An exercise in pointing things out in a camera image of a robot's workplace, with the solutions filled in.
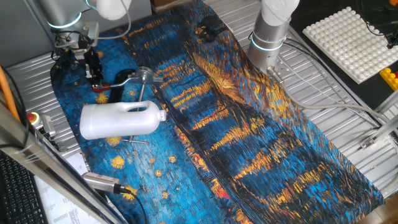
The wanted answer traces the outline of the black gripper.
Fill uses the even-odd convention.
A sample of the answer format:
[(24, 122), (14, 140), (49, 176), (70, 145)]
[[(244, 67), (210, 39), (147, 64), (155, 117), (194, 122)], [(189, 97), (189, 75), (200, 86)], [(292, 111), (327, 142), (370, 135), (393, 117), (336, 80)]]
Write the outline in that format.
[(94, 87), (95, 90), (102, 90), (103, 70), (98, 54), (93, 48), (89, 48), (84, 51), (81, 61), (85, 69), (85, 78), (90, 83), (90, 86)]

